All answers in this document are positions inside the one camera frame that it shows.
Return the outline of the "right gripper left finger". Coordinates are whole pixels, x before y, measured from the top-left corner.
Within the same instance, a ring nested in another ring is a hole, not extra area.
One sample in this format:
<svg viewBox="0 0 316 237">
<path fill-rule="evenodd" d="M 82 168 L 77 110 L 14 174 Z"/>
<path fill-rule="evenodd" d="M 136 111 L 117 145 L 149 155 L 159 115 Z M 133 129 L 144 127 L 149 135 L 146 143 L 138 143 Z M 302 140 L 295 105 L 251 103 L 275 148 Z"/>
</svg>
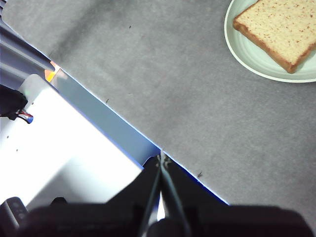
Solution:
<svg viewBox="0 0 316 237">
<path fill-rule="evenodd" d="M 55 198 L 26 215 L 19 237 L 140 237 L 158 198 L 160 157 L 150 157 L 139 175 L 107 202 L 70 203 Z"/>
</svg>

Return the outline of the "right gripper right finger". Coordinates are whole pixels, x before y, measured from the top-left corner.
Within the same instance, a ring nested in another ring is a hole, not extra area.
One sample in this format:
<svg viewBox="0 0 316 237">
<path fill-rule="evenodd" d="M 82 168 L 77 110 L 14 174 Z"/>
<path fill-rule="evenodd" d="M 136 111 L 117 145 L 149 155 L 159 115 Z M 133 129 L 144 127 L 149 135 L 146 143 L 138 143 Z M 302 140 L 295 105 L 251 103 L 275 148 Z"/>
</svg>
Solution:
<svg viewBox="0 0 316 237">
<path fill-rule="evenodd" d="M 186 237 L 310 237 L 296 211 L 277 206 L 228 205 L 197 182 L 165 153 L 160 155 L 163 198 L 168 217 Z"/>
</svg>

